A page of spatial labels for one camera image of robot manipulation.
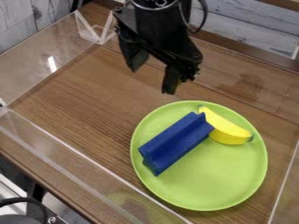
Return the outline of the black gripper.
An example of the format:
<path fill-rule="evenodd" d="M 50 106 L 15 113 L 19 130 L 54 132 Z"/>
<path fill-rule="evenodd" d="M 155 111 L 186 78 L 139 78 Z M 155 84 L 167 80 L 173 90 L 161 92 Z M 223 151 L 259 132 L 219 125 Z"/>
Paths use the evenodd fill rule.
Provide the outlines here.
<path fill-rule="evenodd" d="M 166 67 L 162 92 L 174 95 L 181 83 L 195 79 L 203 60 L 189 35 L 193 0 L 126 0 L 113 13 L 121 50 L 134 73 L 151 55 L 166 65 L 191 67 Z"/>

